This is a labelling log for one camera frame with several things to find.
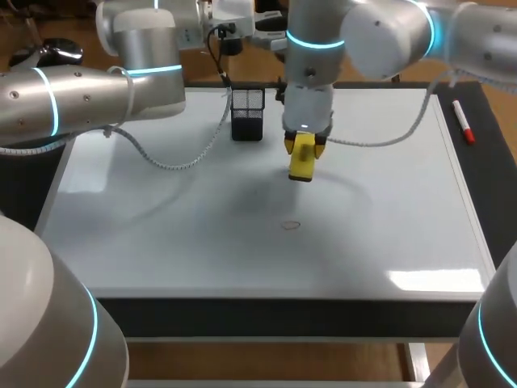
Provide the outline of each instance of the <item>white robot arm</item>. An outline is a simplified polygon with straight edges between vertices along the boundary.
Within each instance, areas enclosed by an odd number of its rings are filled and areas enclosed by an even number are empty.
[[[297,133],[313,133],[314,157],[321,156],[345,53],[366,78],[391,78],[432,58],[483,82],[515,87],[515,11],[448,0],[291,1],[283,117],[288,152]]]

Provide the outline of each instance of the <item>black cable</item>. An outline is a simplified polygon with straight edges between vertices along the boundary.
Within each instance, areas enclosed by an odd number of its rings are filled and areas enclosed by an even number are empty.
[[[216,56],[214,55],[213,50],[212,50],[212,41],[210,40],[210,38],[212,37],[212,35],[215,35],[215,32],[217,30],[222,32],[219,35],[219,37],[221,38],[221,42],[222,42],[225,39],[226,32],[229,30],[229,28],[224,26],[224,25],[222,25],[222,24],[220,24],[220,25],[212,27],[210,29],[210,31],[207,34],[208,52],[210,53],[210,57],[212,57],[214,63],[216,64],[217,73],[221,77],[221,80],[225,84],[225,87],[232,87],[231,79],[229,78],[228,74],[223,70],[223,68],[221,66],[222,52],[219,51],[219,58],[216,58]]]

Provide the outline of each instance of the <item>yellow object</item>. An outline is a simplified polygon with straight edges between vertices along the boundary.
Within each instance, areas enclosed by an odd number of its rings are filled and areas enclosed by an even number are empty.
[[[316,142],[313,133],[297,133],[291,154],[289,179],[310,182],[313,180],[316,160]]]
[[[321,145],[321,144],[316,144],[314,146],[314,153],[316,155],[316,159],[319,159],[320,156],[322,156],[323,154],[323,151],[325,150],[325,145]]]

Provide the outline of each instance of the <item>cable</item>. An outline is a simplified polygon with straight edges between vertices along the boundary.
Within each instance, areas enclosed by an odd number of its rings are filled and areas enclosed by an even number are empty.
[[[327,140],[332,143],[341,144],[344,146],[354,146],[354,147],[363,147],[363,148],[392,146],[394,144],[400,143],[401,141],[404,141],[405,139],[410,137],[414,133],[414,131],[417,130],[418,126],[420,125],[423,115],[426,113],[427,106],[429,105],[431,96],[432,96],[433,92],[435,91],[435,88],[438,86],[439,82],[443,78],[453,75],[453,73],[454,73],[454,70],[444,71],[442,74],[440,74],[438,77],[436,77],[433,82],[431,82],[429,84],[429,87],[427,88],[427,91],[426,91],[426,96],[423,99],[422,106],[420,107],[420,112],[418,112],[417,118],[415,119],[414,123],[411,125],[410,130],[407,131],[402,136],[396,137],[392,140],[380,141],[380,142],[376,142],[376,143],[363,143],[363,142],[359,142],[359,141],[348,141],[348,140],[336,139],[334,137],[329,137]]]
[[[217,30],[219,30],[221,32],[220,33],[220,38],[221,38],[221,42],[222,42],[222,41],[225,40],[226,32],[232,32],[232,28],[227,27],[227,26],[225,26],[223,24],[218,24],[215,27],[210,28],[210,31],[207,34],[208,52],[210,53],[210,57],[212,57],[214,63],[216,64],[217,73],[221,77],[221,80],[222,80],[223,84],[225,85],[225,87],[226,88],[231,88],[232,87],[232,80],[229,78],[229,75],[223,70],[223,68],[221,66],[221,59],[222,59],[221,48],[220,48],[220,51],[219,51],[219,58],[216,58],[216,56],[214,55],[213,50],[212,50],[212,41],[210,40],[210,38],[215,35],[215,32]]]
[[[228,118],[228,114],[229,114],[231,105],[232,105],[232,93],[231,93],[231,89],[228,88],[225,112],[223,113],[223,116],[221,117],[221,121],[219,121],[219,124],[217,125],[216,132],[213,134],[212,140],[210,140],[210,142],[204,148],[204,150],[201,152],[201,154],[196,159],[194,159],[193,161],[191,161],[189,163],[184,163],[184,164],[179,164],[179,165],[167,165],[167,164],[161,163],[158,160],[151,158],[149,156],[149,154],[145,151],[144,147],[130,133],[124,131],[121,128],[116,128],[116,127],[109,128],[109,131],[118,133],[119,135],[121,135],[121,136],[125,137],[127,140],[129,140],[131,142],[131,144],[133,144],[135,146],[135,148],[140,153],[142,158],[144,158],[147,162],[153,164],[154,166],[156,166],[158,168],[162,168],[163,170],[168,170],[168,171],[186,170],[187,168],[191,168],[191,167],[195,166],[197,163],[201,162],[204,159],[204,157],[207,155],[209,150],[213,147],[213,145],[216,142],[217,137],[219,136],[219,133],[221,133],[221,130],[223,129],[223,125],[225,124],[226,119]]]

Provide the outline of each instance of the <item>black mat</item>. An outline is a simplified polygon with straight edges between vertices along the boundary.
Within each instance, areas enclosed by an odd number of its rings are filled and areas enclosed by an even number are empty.
[[[207,87],[214,84],[196,84]],[[426,83],[346,82],[339,88],[425,88]],[[470,195],[496,267],[517,240],[517,168],[488,101],[476,82],[436,91]],[[461,101],[476,136],[464,142],[452,110]],[[0,158],[0,209],[33,229],[61,151]],[[231,299],[103,299],[131,337],[316,336],[456,337],[473,308],[462,302],[365,302]]]

